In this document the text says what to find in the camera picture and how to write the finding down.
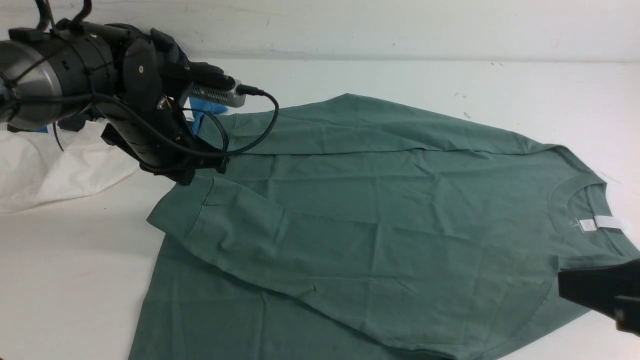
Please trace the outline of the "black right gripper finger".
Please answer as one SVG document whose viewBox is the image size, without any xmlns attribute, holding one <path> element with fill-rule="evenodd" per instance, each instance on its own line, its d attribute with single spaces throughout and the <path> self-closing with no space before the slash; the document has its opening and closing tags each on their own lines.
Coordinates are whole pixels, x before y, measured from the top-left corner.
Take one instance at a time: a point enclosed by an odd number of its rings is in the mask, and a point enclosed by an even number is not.
<svg viewBox="0 0 640 360">
<path fill-rule="evenodd" d="M 613 319 L 615 328 L 640 334 L 640 262 L 558 272 L 558 294 L 576 305 Z"/>
</svg>

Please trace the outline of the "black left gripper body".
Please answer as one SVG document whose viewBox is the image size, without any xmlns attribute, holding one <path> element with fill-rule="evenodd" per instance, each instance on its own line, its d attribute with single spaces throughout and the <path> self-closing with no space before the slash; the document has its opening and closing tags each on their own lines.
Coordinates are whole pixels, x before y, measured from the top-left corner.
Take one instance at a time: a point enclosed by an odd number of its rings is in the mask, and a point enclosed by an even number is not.
<svg viewBox="0 0 640 360">
<path fill-rule="evenodd" d="M 230 162 L 226 133 L 222 145 L 210 145 L 192 132 L 183 114 L 194 62 L 174 37 L 125 23 L 102 25 L 100 36 L 110 45 L 120 77 L 114 102 L 100 103 L 109 120 L 102 138 L 135 158 L 143 171 L 180 185 L 189 185 L 199 169 L 225 173 Z"/>
</svg>

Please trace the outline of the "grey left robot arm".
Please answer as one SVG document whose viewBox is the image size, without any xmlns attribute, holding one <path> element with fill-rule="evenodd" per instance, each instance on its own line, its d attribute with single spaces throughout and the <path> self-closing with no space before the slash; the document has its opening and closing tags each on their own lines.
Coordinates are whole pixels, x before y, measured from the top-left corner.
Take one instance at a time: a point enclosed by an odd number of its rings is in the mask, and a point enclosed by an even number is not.
<svg viewBox="0 0 640 360">
<path fill-rule="evenodd" d="M 3 123 L 36 130 L 82 114 L 104 117 L 103 141 L 148 173 L 189 185 L 197 169 L 227 170 L 227 144 L 198 139 L 182 107 L 189 97 L 240 107 L 237 80 L 191 62 L 157 29 L 60 25 L 56 33 L 13 28 L 1 42 Z"/>
</svg>

